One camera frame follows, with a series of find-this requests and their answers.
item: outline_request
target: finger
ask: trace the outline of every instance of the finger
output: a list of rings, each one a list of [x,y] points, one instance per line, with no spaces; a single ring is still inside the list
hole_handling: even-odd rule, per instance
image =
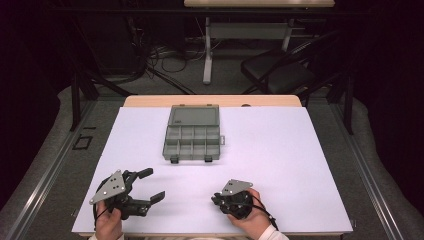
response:
[[[100,201],[97,203],[97,215],[101,214],[104,210],[106,210],[106,204],[104,201]]]
[[[233,215],[231,214],[227,214],[228,219],[230,220],[231,224],[233,224],[234,226],[238,227],[239,226],[239,222],[240,220],[238,220],[237,218],[235,218]]]
[[[121,221],[121,211],[119,209],[114,208],[112,214],[110,215],[109,221],[117,224]]]

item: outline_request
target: gray plastic box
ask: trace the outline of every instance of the gray plastic box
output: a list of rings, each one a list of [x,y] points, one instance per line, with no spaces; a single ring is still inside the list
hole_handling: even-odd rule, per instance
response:
[[[218,105],[172,106],[166,129],[163,156],[179,160],[212,162],[220,155]]]

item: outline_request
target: hand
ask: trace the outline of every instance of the hand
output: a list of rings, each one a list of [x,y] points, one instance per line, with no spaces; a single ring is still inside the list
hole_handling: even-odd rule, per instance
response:
[[[259,207],[263,207],[257,200],[261,199],[259,192],[252,188],[248,189],[247,191],[253,196],[253,204]],[[253,239],[259,239],[262,233],[269,227],[269,225],[271,225],[268,215],[256,208],[252,208],[252,212],[245,219],[239,220],[231,214],[228,214],[227,216],[234,226],[243,229],[247,235]]]
[[[121,211],[114,208],[112,213],[106,210],[104,201],[97,203],[96,238],[116,240],[122,235]]]

